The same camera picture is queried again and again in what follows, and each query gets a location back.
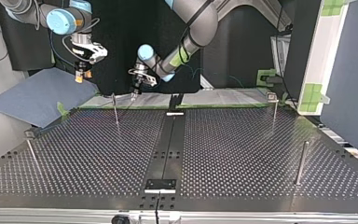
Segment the optical breadboard table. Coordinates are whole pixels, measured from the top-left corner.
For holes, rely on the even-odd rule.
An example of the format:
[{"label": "optical breadboard table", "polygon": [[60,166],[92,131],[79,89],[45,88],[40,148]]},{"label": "optical breadboard table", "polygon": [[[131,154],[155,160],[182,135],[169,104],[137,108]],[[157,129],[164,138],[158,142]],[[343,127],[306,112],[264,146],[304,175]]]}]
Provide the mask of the optical breadboard table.
[{"label": "optical breadboard table", "polygon": [[358,214],[358,160],[291,109],[166,112],[77,110],[2,156],[0,209]]}]

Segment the robotic arm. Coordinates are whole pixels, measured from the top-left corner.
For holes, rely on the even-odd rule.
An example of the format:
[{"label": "robotic arm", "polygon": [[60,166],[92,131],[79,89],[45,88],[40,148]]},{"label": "robotic arm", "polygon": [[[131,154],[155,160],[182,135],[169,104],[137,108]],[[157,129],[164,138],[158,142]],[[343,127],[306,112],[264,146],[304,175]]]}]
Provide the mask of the robotic arm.
[{"label": "robotic arm", "polygon": [[[78,58],[75,62],[76,82],[91,77],[92,66],[107,56],[107,50],[91,41],[91,28],[99,21],[92,19],[91,4],[83,0],[71,0],[68,8],[39,4],[37,0],[0,0],[7,14],[14,20],[49,28],[57,35],[65,35],[62,43]],[[71,36],[72,49],[65,44]]]},{"label": "robotic arm", "polygon": [[168,82],[175,70],[190,60],[191,55],[209,45],[217,31],[218,15],[211,0],[165,0],[170,8],[186,23],[188,34],[179,46],[165,59],[161,59],[149,45],[138,49],[138,58],[129,73],[135,76],[132,100],[141,94],[141,85],[157,85],[156,79],[147,74],[151,69]]}]

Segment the perforated metal plate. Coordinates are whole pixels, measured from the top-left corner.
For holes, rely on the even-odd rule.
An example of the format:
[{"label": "perforated metal plate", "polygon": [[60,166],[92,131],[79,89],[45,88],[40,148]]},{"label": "perforated metal plate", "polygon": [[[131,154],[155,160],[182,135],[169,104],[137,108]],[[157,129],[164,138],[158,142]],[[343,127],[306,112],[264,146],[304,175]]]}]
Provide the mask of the perforated metal plate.
[{"label": "perforated metal plate", "polygon": [[117,125],[113,110],[75,112],[33,141],[35,157],[27,148],[0,166],[0,205],[138,208],[164,115],[118,111]]},{"label": "perforated metal plate", "polygon": [[187,110],[180,196],[178,210],[358,212],[358,160],[284,109]]}]

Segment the metal rod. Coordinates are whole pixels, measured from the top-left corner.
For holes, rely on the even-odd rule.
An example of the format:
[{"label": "metal rod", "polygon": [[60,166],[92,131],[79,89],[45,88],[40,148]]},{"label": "metal rod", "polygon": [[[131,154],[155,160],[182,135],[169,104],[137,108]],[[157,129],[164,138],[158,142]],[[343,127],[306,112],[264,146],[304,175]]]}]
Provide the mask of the metal rod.
[{"label": "metal rod", "polygon": [[29,149],[31,150],[32,157],[34,158],[34,160],[37,161],[36,155],[34,154],[34,148],[32,147],[32,144],[31,144],[31,140],[27,139],[27,144],[28,144]]},{"label": "metal rod", "polygon": [[275,119],[277,118],[277,111],[278,111],[278,103],[279,103],[279,101],[277,101],[277,102],[275,103],[275,110],[274,110],[274,121],[275,121]]},{"label": "metal rod", "polygon": [[301,176],[302,176],[302,173],[303,173],[303,170],[304,170],[304,163],[305,163],[305,159],[306,159],[306,156],[307,156],[307,150],[308,150],[309,145],[310,145],[309,141],[304,142],[304,146],[303,146],[303,150],[302,150],[302,154],[301,154],[301,161],[300,161],[300,165],[298,167],[296,185],[299,185],[300,181],[301,181]]},{"label": "metal rod", "polygon": [[115,109],[115,117],[116,117],[116,124],[118,124],[118,114],[117,114],[117,107],[116,107],[116,96],[115,96],[115,93],[113,92],[112,93],[112,105],[113,105],[113,108]]}]

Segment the green tape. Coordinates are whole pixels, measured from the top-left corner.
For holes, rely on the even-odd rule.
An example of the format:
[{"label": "green tape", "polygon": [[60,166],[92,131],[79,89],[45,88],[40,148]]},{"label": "green tape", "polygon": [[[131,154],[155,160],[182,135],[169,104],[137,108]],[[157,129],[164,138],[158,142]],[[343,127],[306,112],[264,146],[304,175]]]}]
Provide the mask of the green tape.
[{"label": "green tape", "polygon": [[307,83],[300,104],[301,112],[316,112],[322,100],[322,84]]},{"label": "green tape", "polygon": [[56,62],[55,62],[55,58],[54,58],[54,52],[53,52],[53,50],[51,51],[51,63],[52,64],[55,64]]},{"label": "green tape", "polygon": [[60,112],[62,116],[62,120],[65,120],[69,117],[69,111],[65,110],[65,107],[63,106],[63,103],[57,102],[57,109]]},{"label": "green tape", "polygon": [[271,104],[248,104],[248,105],[179,105],[178,109],[197,109],[197,108],[261,108]]},{"label": "green tape", "polygon": [[339,16],[344,6],[344,0],[324,0],[324,8],[322,9],[323,17]]},{"label": "green tape", "polygon": [[[114,109],[113,106],[107,105],[107,106],[92,106],[92,105],[85,105],[79,107],[81,109]],[[142,110],[142,109],[148,109],[148,110],[159,110],[159,109],[168,109],[169,107],[167,105],[140,105],[140,106],[124,106],[119,105],[116,106],[116,109],[129,109],[129,110]]]},{"label": "green tape", "polygon": [[172,58],[172,60],[170,61],[170,65],[174,66],[174,67],[179,67],[180,65],[182,65],[182,60],[181,60],[181,56],[182,55],[182,59],[185,63],[187,63],[188,61],[190,61],[190,54],[188,53],[188,57],[186,54],[186,51],[181,47],[180,51],[178,51],[176,53],[176,55]]},{"label": "green tape", "polygon": [[286,105],[287,97],[289,96],[289,93],[285,92],[282,96],[282,99],[279,102],[279,105]]},{"label": "green tape", "polygon": [[261,77],[275,77],[277,74],[276,69],[269,69],[269,70],[258,70],[257,72],[257,87],[273,87],[274,84],[267,84],[267,82],[261,80]]}]

